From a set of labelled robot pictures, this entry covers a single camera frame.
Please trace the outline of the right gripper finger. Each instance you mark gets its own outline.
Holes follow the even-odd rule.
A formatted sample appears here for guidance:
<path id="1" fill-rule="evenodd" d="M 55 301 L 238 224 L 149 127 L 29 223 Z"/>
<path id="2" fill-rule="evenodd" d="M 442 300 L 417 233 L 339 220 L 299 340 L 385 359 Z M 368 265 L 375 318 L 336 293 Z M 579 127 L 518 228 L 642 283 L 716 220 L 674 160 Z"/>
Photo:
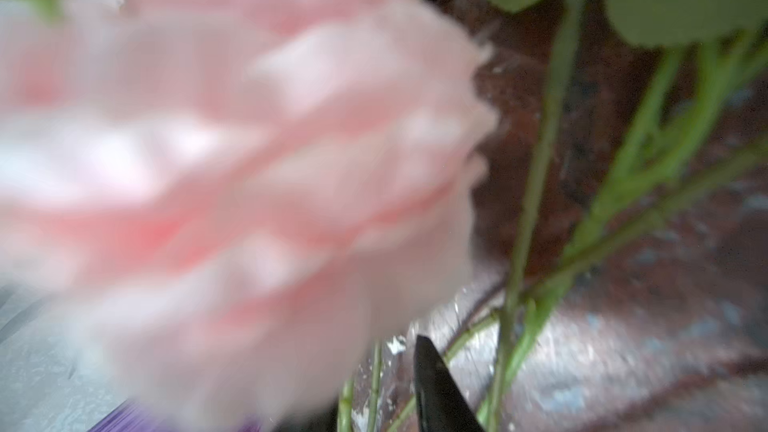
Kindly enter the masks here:
<path id="1" fill-rule="evenodd" d="M 414 391 L 421 432 L 483 432 L 446 363 L 429 337 L 418 335 Z"/>

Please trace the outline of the purple glass vase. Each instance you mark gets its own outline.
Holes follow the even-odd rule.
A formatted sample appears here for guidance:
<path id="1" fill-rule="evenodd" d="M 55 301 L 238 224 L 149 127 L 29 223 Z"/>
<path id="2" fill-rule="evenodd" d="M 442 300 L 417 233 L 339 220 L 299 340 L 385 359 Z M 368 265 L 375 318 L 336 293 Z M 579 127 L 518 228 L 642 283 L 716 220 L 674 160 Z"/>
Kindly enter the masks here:
<path id="1" fill-rule="evenodd" d="M 124 402 L 89 429 L 89 432 L 180 432 L 190 431 L 150 412 L 134 402 Z"/>

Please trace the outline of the large pink peony stem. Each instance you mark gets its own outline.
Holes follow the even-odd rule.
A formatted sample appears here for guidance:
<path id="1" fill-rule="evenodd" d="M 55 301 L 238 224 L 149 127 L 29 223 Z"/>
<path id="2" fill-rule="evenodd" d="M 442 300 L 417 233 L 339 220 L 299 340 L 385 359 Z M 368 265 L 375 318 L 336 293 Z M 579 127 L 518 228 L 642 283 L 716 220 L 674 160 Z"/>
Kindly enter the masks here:
<path id="1" fill-rule="evenodd" d="M 470 280 L 491 54 L 424 0 L 1 0 L 1 270 L 182 430 L 321 409 Z"/>

